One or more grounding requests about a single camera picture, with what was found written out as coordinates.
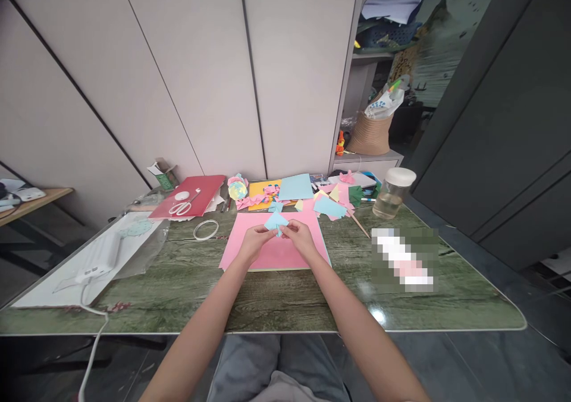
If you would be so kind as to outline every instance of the white cable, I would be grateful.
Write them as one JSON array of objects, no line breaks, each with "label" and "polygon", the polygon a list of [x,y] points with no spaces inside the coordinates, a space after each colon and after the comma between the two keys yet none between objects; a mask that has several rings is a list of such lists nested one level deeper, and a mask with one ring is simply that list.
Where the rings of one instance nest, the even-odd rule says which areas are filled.
[{"label": "white cable", "polygon": [[109,323],[109,314],[108,313],[100,312],[98,310],[92,309],[91,307],[88,307],[83,303],[83,293],[85,292],[85,288],[87,286],[89,286],[90,282],[91,282],[91,279],[88,279],[87,284],[85,284],[83,286],[83,288],[81,289],[81,296],[79,298],[79,305],[85,311],[88,311],[88,312],[93,313],[93,314],[97,314],[98,316],[104,316],[105,317],[105,323],[103,324],[103,326],[101,327],[101,329],[97,333],[97,336],[95,337],[95,341],[93,342],[93,348],[91,349],[91,355],[89,356],[89,362],[87,363],[87,369],[85,370],[85,375],[83,376],[83,381],[81,382],[81,387],[79,388],[79,396],[78,396],[79,402],[85,402],[85,395],[84,395],[85,386],[87,385],[87,380],[89,379],[89,373],[91,372],[91,367],[93,366],[93,360],[95,359],[95,351],[97,350],[97,343],[99,342],[99,339],[101,338],[101,334],[103,333],[103,330],[105,329],[105,327]]}]

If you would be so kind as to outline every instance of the red folder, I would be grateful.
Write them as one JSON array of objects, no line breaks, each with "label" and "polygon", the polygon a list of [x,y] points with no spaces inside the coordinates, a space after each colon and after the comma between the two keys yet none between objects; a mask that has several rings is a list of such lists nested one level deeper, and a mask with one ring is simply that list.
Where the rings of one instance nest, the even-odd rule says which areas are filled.
[{"label": "red folder", "polygon": [[[190,216],[202,216],[210,201],[220,188],[226,176],[191,176],[187,177],[161,204],[151,213],[149,219],[184,218]],[[196,195],[196,189],[200,188],[200,194],[192,200],[192,206],[184,215],[171,215],[168,211],[176,204],[189,201]],[[188,191],[190,196],[186,200],[178,201],[174,196],[182,191]]]}]

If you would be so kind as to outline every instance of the person's right hand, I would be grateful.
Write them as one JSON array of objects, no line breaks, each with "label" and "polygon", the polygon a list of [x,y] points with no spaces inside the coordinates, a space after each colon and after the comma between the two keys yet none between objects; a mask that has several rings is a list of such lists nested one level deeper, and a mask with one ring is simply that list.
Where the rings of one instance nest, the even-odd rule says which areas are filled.
[{"label": "person's right hand", "polygon": [[286,227],[282,225],[280,229],[283,233],[281,238],[290,238],[293,241],[293,245],[304,258],[307,259],[312,253],[317,253],[311,231],[303,222],[292,219]]}]

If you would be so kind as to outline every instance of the glass jar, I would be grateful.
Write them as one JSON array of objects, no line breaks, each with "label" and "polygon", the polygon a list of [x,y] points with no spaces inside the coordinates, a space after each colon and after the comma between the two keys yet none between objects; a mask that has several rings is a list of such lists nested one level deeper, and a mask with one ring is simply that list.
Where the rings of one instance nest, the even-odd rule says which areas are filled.
[{"label": "glass jar", "polygon": [[373,205],[375,216],[383,219],[393,219],[404,197],[408,194],[410,186],[416,179],[416,173],[402,167],[393,167],[387,171],[382,182],[381,191]]}]

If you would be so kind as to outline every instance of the green marble tabletop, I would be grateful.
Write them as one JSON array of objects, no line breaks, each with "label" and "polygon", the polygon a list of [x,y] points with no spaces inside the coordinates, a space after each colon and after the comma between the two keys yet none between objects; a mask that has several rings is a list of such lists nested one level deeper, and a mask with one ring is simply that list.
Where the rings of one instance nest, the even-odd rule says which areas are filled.
[{"label": "green marble tabletop", "polygon": [[[295,211],[292,206],[284,212]],[[177,334],[222,275],[218,268],[236,208],[173,222],[168,239],[145,274],[116,280],[95,308],[110,309],[106,334]],[[365,229],[426,228],[407,207],[392,221],[377,218],[371,206],[355,210]],[[216,219],[215,238],[196,241],[193,230]],[[371,241],[350,218],[319,218],[331,264],[347,286],[387,331],[522,329],[520,311],[464,258],[439,239],[434,260],[434,292],[405,292],[398,281],[371,281]],[[210,229],[203,227],[207,234]],[[152,248],[152,235],[142,249]],[[95,334],[102,318],[80,309],[14,309],[0,312],[0,334]],[[335,332],[335,322],[310,270],[248,273],[226,327],[227,332]]]}]

